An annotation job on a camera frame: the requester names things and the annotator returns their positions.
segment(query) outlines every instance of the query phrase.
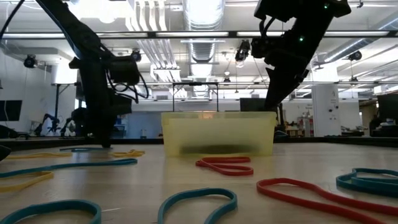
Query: table surface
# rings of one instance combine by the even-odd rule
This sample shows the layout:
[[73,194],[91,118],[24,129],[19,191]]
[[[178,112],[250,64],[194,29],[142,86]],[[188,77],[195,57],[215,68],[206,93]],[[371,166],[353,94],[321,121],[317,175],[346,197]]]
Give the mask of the table surface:
[[[225,215],[218,223],[356,223],[342,217],[291,205],[256,192],[256,182],[274,177],[288,177],[319,185],[345,197],[397,206],[398,199],[379,197],[337,189],[335,177],[354,167],[398,170],[398,150],[385,147],[344,144],[275,144],[274,155],[253,157],[247,164],[254,168],[249,177],[229,177],[206,168],[195,167],[198,158],[165,158],[163,146],[113,146],[114,151],[143,150],[138,164],[119,167],[78,167],[55,171],[55,177],[19,192],[0,194],[0,218],[13,211],[38,203],[56,200],[83,199],[99,204],[102,223],[157,222],[160,204],[169,196],[184,190],[205,187],[230,189],[238,196],[238,209]],[[58,152],[58,149],[18,151],[12,154]],[[79,152],[72,157],[50,159],[4,160],[0,172],[62,164],[113,159],[107,152]],[[15,184],[23,179],[0,180]],[[272,186],[274,190],[317,202],[329,202],[313,192],[293,186]],[[224,197],[202,197],[179,202],[166,216],[166,223],[203,223],[215,208],[224,204]],[[398,217],[363,212],[386,223],[398,223]],[[85,212],[55,212],[27,218],[19,223],[88,223]]]

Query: red rubber band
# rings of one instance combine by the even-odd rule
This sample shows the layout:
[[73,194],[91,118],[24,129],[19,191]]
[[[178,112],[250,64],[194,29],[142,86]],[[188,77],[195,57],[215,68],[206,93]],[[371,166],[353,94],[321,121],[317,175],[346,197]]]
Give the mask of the red rubber band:
[[[224,164],[212,164],[212,163],[239,163],[239,162],[250,162],[248,157],[206,157],[199,161],[196,161],[195,165],[198,167],[207,167],[213,169],[216,172],[224,175],[253,175],[254,171],[252,167],[248,166],[236,166],[236,165],[224,165]],[[230,171],[224,169],[234,169],[241,171]]]
[[311,208],[314,210],[319,210],[319,211],[323,211],[323,212],[327,212],[327,213],[331,213],[334,215],[338,215],[341,217],[345,217],[345,218],[349,218],[351,220],[356,220],[358,222],[361,223],[366,223],[366,224],[384,224],[383,222],[369,217],[367,215],[364,215],[362,213],[359,212],[355,212],[352,210],[349,210],[347,208],[342,208],[339,206],[334,206],[334,205],[328,205],[325,203],[320,203],[320,202],[313,202],[310,200],[305,200],[305,199],[301,199],[301,198],[297,198],[297,197],[293,197],[293,196],[289,196],[289,195],[285,195],[282,193],[278,193],[272,190],[269,190],[267,188],[265,188],[265,186],[268,185],[275,185],[275,184],[292,184],[292,185],[296,185],[298,187],[302,187],[311,191],[314,191],[315,193],[317,193],[318,195],[320,195],[323,198],[326,198],[328,200],[331,200],[332,202],[337,202],[340,203],[342,205],[347,205],[350,207],[355,207],[355,208],[360,208],[363,210],[368,210],[371,212],[378,212],[378,213],[383,213],[386,215],[393,215],[393,216],[398,216],[398,207],[390,207],[387,205],[379,205],[379,204],[375,204],[375,203],[369,203],[369,202],[362,202],[359,200],[354,200],[354,199],[350,199],[350,198],[346,198],[346,197],[342,197],[339,195],[335,195],[332,194],[330,192],[327,192],[323,189],[321,189],[320,187],[314,185],[314,184],[310,184],[307,182],[302,182],[299,180],[292,180],[292,179],[288,179],[288,178],[276,178],[276,179],[267,179],[267,180],[260,180],[259,182],[257,182],[257,191],[275,198],[277,200],[281,200],[284,202],[288,202],[288,203],[292,203],[295,205],[300,205],[303,207],[307,207],[307,208]]

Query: teal rubber band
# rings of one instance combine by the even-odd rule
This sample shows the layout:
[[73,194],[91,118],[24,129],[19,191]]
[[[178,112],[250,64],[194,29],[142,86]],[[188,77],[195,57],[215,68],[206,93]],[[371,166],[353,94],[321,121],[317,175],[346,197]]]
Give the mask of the teal rubber band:
[[71,150],[71,152],[90,152],[90,151],[105,151],[109,150],[111,148],[103,148],[103,147],[69,147],[69,148],[63,148],[60,149],[60,151],[67,151]]
[[382,179],[358,177],[358,172],[368,174],[387,174],[398,177],[398,172],[394,170],[355,168],[352,173],[337,177],[337,186],[369,194],[398,197],[398,178]]
[[94,215],[89,224],[101,223],[101,207],[99,205],[86,200],[63,200],[58,202],[31,205],[29,207],[20,209],[3,218],[0,221],[0,224],[14,224],[31,215],[39,215],[64,210],[81,210],[89,212]]
[[214,210],[205,220],[205,224],[214,224],[219,220],[223,215],[228,212],[234,210],[238,206],[238,198],[236,194],[227,189],[217,189],[217,188],[205,188],[198,190],[188,190],[184,192],[177,193],[171,197],[169,197],[163,204],[160,206],[159,211],[157,213],[157,224],[164,224],[164,215],[173,206],[175,203],[181,200],[202,197],[206,195],[224,195],[231,199],[228,203],[222,205],[221,207]]
[[52,166],[44,166],[44,167],[37,167],[31,169],[22,169],[22,170],[15,170],[11,172],[4,172],[0,173],[0,178],[5,177],[12,177],[15,175],[21,174],[30,174],[33,172],[41,172],[41,171],[51,171],[56,169],[62,168],[69,168],[69,167],[91,167],[91,166],[123,166],[129,164],[137,164],[137,159],[118,159],[114,161],[105,161],[105,162],[79,162],[79,163],[71,163],[71,164],[58,164]]

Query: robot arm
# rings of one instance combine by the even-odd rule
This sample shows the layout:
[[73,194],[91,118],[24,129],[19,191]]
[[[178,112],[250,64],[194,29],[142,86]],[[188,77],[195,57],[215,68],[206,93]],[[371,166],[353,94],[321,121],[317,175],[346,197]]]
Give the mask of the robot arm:
[[69,11],[67,3],[62,0],[36,1],[59,26],[76,54],[69,66],[80,71],[89,113],[87,123],[94,127],[94,135],[102,145],[109,147],[117,115],[131,112],[131,99],[116,95],[111,80],[134,86],[141,75],[137,64],[130,56],[115,57],[91,29]]
[[[310,63],[323,35],[334,17],[351,12],[347,0],[260,0],[254,16],[261,19],[261,38],[252,40],[252,55],[265,58],[265,63],[275,69],[267,69],[270,85],[266,98],[266,110],[277,106],[296,89],[309,73]],[[267,37],[264,28],[266,17],[271,22],[278,19],[287,22],[295,17],[291,30],[280,37]]]

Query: yellow translucent bin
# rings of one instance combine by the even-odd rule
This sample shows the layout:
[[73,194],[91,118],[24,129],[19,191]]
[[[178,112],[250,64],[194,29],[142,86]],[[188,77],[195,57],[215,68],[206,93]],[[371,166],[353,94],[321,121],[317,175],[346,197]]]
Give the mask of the yellow translucent bin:
[[269,156],[274,112],[162,113],[166,156]]

